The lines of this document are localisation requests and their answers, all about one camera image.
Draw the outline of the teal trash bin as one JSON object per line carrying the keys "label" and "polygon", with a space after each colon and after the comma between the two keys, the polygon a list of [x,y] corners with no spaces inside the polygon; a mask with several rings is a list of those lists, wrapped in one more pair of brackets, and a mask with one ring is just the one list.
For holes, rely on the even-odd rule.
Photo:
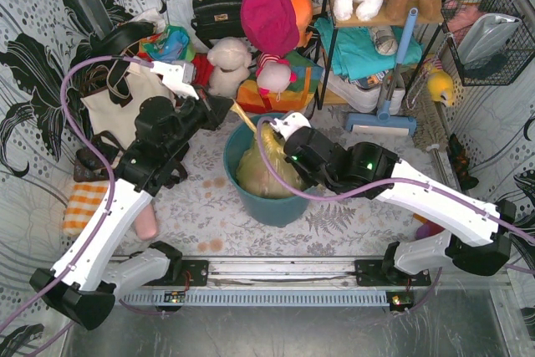
{"label": "teal trash bin", "polygon": [[292,195],[282,199],[268,199],[243,190],[237,181],[237,168],[243,154],[251,147],[253,133],[244,123],[240,123],[230,134],[223,152],[223,166],[227,177],[237,190],[246,214],[271,227],[286,227],[298,220],[306,211],[309,200]]}

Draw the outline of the yellow trash bag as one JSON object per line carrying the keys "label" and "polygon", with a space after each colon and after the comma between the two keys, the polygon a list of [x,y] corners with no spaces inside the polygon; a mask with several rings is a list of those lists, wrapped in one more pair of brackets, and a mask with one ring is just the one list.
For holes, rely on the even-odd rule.
{"label": "yellow trash bag", "polygon": [[283,199],[294,196],[268,169],[269,166],[289,186],[297,191],[306,191],[310,185],[298,174],[283,152],[284,140],[269,123],[262,123],[261,129],[253,123],[246,112],[234,101],[231,111],[236,113],[252,133],[250,146],[238,162],[235,181],[245,192],[264,199]]}

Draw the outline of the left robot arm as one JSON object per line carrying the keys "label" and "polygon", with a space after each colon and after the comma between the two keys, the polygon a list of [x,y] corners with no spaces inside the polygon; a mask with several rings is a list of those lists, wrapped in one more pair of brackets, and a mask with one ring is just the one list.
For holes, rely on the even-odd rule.
{"label": "left robot arm", "polygon": [[87,330],[98,328],[115,303],[146,284],[186,277],[182,254],[158,241],[111,267],[109,261],[141,211],[167,184],[198,130],[217,130],[232,99],[197,92],[180,107],[163,96],[145,100],[135,118],[135,140],[120,158],[109,189],[85,229],[50,269],[39,268],[31,286],[52,309]]}

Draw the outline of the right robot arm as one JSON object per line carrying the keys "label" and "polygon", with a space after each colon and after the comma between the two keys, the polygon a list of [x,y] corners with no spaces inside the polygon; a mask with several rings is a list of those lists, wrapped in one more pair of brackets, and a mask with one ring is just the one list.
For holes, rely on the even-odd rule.
{"label": "right robot arm", "polygon": [[499,205],[465,196],[423,175],[393,151],[371,142],[343,148],[307,126],[279,129],[286,159],[310,186],[403,207],[441,227],[413,242],[392,242],[380,277],[403,283],[427,268],[453,265],[478,276],[492,276],[508,261],[511,240],[496,222],[514,216],[508,201]]}

